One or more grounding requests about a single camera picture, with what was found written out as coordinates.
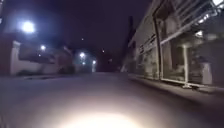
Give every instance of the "building facade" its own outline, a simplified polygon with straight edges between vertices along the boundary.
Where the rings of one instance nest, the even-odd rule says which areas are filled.
[[[72,66],[72,54],[66,49],[47,47],[41,51],[40,45],[28,45],[10,37],[1,38],[0,59],[1,76],[58,74]]]
[[[224,2],[154,0],[122,70],[185,85],[223,86]]]

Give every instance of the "sidewalk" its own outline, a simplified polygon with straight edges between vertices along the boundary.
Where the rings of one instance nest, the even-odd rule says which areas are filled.
[[[153,81],[144,79],[140,76],[129,75],[129,78],[138,82],[141,82],[147,86],[160,89],[162,91],[169,92],[179,97],[198,102],[203,105],[219,105],[224,107],[224,96],[214,93],[202,93],[193,89],[183,89],[182,87],[173,86],[170,84],[162,83],[159,81]]]

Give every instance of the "bright light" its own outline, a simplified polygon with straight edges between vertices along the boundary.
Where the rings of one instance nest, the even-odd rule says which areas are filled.
[[[203,37],[203,31],[198,31],[197,33],[195,33],[195,36],[199,38]]]
[[[223,2],[223,0],[212,0],[212,1],[215,4],[215,6],[217,6]]]
[[[21,29],[23,30],[23,32],[28,33],[28,34],[34,33],[35,32],[35,25],[30,21],[26,21],[22,24]]]
[[[95,65],[96,64],[96,61],[95,60],[93,60],[93,65]]]
[[[84,59],[84,58],[86,57],[86,54],[85,54],[84,52],[81,52],[81,53],[79,54],[79,56],[80,56],[81,59]]]
[[[141,128],[131,119],[118,114],[92,114],[77,117],[60,128]]]
[[[45,50],[46,50],[46,46],[41,45],[41,46],[40,46],[40,50],[45,51]]]

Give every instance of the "night sky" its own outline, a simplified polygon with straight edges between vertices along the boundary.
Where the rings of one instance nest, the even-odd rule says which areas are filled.
[[[75,49],[96,47],[121,52],[128,34],[128,17],[137,27],[150,0],[7,0],[8,30],[32,20],[46,42],[61,40]]]

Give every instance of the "illuminated road surface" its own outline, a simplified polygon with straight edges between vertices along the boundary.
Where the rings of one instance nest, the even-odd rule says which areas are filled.
[[[224,118],[118,74],[2,80],[7,128],[216,128]]]

